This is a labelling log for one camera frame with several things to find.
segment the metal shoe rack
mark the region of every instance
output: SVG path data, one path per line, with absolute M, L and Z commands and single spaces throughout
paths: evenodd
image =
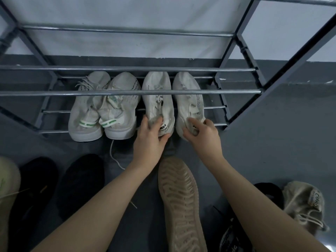
M 268 0 L 279 2 L 293 2 L 303 4 L 316 4 L 326 6 L 336 6 L 336 0 Z M 10 111 L 0 107 L 0 112 L 19 122 L 21 125 L 28 127 L 38 134 L 50 133 L 66 133 L 65 130 L 46 131 L 43 130 L 43 118 L 46 114 L 63 114 L 70 113 L 69 110 L 48 110 L 50 97 L 52 96 L 80 96 L 80 95 L 156 95 L 156 94 L 219 94 L 221 99 L 220 106 L 207 106 L 205 109 L 216 110 L 215 125 L 228 129 L 239 122 L 251 109 L 253 109 L 267 94 L 273 91 L 277 86 L 286 81 L 286 79 L 296 71 L 305 61 L 307 61 L 314 53 L 316 53 L 325 43 L 336 35 L 336 14 L 268 81 L 265 80 L 257 62 L 254 60 L 249 48 L 247 47 L 242 33 L 246 28 L 252 14 L 256 10 L 260 0 L 250 0 L 250 3 L 236 29 L 233 33 L 202 33 L 202 32 L 186 32 L 186 31 L 167 31 L 167 30 L 142 30 L 142 29 L 116 29 L 116 28 L 86 28 L 86 27 L 67 27 L 67 26 L 44 26 L 44 25 L 27 25 L 21 24 L 9 9 L 0 0 L 0 15 L 7 22 L 8 26 L 0 39 L 0 57 L 11 46 L 12 41 L 19 37 L 28 49 L 36 56 L 40 62 L 40 66 L 18 66 L 18 65 L 0 65 L 0 70 L 31 70 L 31 71 L 48 71 L 51 75 L 51 82 L 48 91 L 0 91 L 0 97 L 31 97 L 43 96 L 44 101 L 40 108 L 37 120 L 34 125 L 28 123 L 22 118 L 16 116 Z M 29 36 L 30 30 L 61 30 L 61 31 L 77 31 L 77 32 L 104 32 L 104 33 L 139 33 L 139 34 L 165 34 L 176 36 L 194 36 L 194 37 L 227 37 L 230 38 L 229 45 L 222 57 L 220 67 L 201 68 L 201 67 L 135 67 L 135 66 L 57 66 L 53 65 L 41 52 L 38 46 Z M 248 68 L 225 68 L 225 65 L 234 49 L 238 46 L 243 54 Z M 140 90 L 140 91 L 53 91 L 58 80 L 67 78 L 76 78 L 76 76 L 61 76 L 58 71 L 107 71 L 107 72 L 138 72 L 138 71 L 160 71 L 160 72 L 213 72 L 213 76 L 199 76 L 195 78 L 214 78 L 212 85 L 214 90 Z M 243 90 L 224 90 L 222 89 L 223 81 L 221 77 L 225 72 L 250 72 L 252 73 L 258 89 Z M 236 112 L 230 115 L 229 107 L 225 100 L 224 94 L 253 94 L 253 97 Z

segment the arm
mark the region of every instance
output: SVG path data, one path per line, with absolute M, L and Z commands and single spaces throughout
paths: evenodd
M 45 238 L 33 252 L 105 252 L 127 205 L 158 163 L 170 137 L 166 134 L 158 138 L 161 124 L 162 118 L 159 118 L 149 129 L 148 119 L 144 116 L 134 142 L 133 160 L 126 170 Z
M 212 121 L 206 119 L 204 124 L 193 118 L 189 121 L 199 129 L 199 134 L 194 136 L 184 129 L 183 136 L 218 181 L 258 252 L 329 251 L 231 167 L 222 155 L 221 140 Z

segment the person's right arm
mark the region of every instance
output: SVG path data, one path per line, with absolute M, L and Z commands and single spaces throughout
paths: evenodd
M 329 250 L 313 235 L 283 212 L 225 160 L 221 140 L 213 122 L 190 118 L 199 129 L 197 136 L 186 128 L 183 136 L 193 145 L 199 158 L 214 175 L 258 252 Z

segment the forearm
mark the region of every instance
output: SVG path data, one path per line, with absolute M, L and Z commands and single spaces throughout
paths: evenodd
M 328 251 L 224 158 L 207 167 L 257 251 Z
M 131 163 L 33 251 L 102 251 L 110 244 L 118 224 L 148 173 Z

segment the white sneaker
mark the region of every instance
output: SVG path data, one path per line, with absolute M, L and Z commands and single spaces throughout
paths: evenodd
M 111 81 L 107 90 L 140 90 L 140 84 L 131 73 L 123 72 Z M 137 128 L 135 109 L 140 99 L 140 95 L 104 96 L 98 113 L 99 123 L 108 138 L 124 140 L 134 135 Z
M 0 251 L 7 251 L 8 221 L 11 208 L 20 189 L 21 175 L 16 164 L 0 156 Z
M 111 78 L 107 72 L 92 72 L 79 82 L 78 91 L 103 90 Z M 68 123 L 69 135 L 74 141 L 97 140 L 103 135 L 95 106 L 101 105 L 102 96 L 77 96 Z
M 179 72 L 176 74 L 173 82 L 173 90 L 187 90 L 200 89 L 200 86 L 196 82 L 193 76 L 188 72 Z M 198 135 L 198 129 L 187 121 L 187 118 L 195 118 L 202 123 L 205 120 L 204 117 L 204 103 L 202 95 L 175 95 L 177 101 L 177 120 L 176 131 L 178 135 L 183 137 L 183 127 L 187 127 L 193 135 Z
M 283 210 L 300 225 L 308 228 L 308 223 L 315 223 L 318 229 L 327 231 L 329 228 L 323 221 L 324 198 L 314 186 L 299 182 L 289 182 L 284 190 L 285 209 Z
M 149 72 L 143 81 L 142 90 L 171 90 L 167 72 Z M 148 125 L 151 127 L 159 116 L 163 123 L 159 130 L 159 137 L 174 131 L 174 106 L 171 95 L 144 95 Z

